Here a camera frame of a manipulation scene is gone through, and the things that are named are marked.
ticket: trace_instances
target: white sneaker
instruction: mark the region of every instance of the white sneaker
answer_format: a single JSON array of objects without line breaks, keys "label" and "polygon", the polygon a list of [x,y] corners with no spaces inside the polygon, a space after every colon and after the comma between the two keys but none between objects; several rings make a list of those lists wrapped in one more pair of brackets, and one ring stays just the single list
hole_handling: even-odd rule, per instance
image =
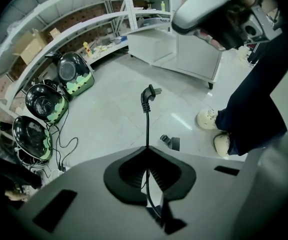
[{"label": "white sneaker", "polygon": [[227,133],[216,136],[214,138],[214,145],[216,152],[221,157],[227,157],[229,155],[228,151],[230,148],[230,136]]},{"label": "white sneaker", "polygon": [[196,116],[197,124],[206,130],[217,129],[215,124],[216,117],[218,112],[214,109],[202,109]]}]

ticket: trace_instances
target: tiled floor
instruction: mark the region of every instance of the tiled floor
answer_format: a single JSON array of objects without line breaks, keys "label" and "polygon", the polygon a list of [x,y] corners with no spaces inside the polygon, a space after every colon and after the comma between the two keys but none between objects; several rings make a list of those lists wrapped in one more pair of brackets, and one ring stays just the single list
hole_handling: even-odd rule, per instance
[{"label": "tiled floor", "polygon": [[[199,128],[196,114],[203,108],[224,109],[230,95],[251,69],[237,58],[236,51],[226,51],[219,70],[218,81],[210,90],[205,81],[150,66],[129,55],[105,63],[94,73],[94,86],[70,103],[61,143],[67,144],[73,137],[78,137],[79,143],[64,164],[72,167],[145,145],[146,116],[140,96],[149,84],[162,88],[162,93],[150,103],[150,144],[164,146],[160,136],[166,134],[180,138],[181,152],[217,156],[213,138],[220,132]],[[67,154],[74,143],[67,149],[60,148],[62,155]],[[55,155],[50,168],[56,168]]]}]

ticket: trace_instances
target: connector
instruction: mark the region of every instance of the connector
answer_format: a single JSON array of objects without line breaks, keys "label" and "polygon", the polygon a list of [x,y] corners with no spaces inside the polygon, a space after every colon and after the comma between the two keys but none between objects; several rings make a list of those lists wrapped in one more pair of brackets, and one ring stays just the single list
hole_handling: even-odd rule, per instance
[{"label": "connector", "polygon": [[154,89],[151,84],[142,92],[140,95],[140,101],[142,103],[144,113],[151,111],[149,101],[154,101],[156,95],[161,94],[161,92],[161,88]]}]

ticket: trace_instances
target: person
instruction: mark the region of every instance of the person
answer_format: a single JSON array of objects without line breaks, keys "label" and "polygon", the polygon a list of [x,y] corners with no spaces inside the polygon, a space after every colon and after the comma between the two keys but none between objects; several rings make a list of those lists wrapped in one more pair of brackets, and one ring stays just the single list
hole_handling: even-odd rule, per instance
[{"label": "person", "polygon": [[[266,13],[277,6],[274,0],[264,0],[262,5]],[[216,152],[221,157],[242,156],[250,150],[264,148],[287,132],[270,97],[288,70],[288,21],[280,17],[276,24],[283,33],[267,44],[265,55],[231,95],[226,108],[202,109],[196,116],[201,128],[223,131],[214,138]],[[211,44],[221,47],[216,40]]]}]

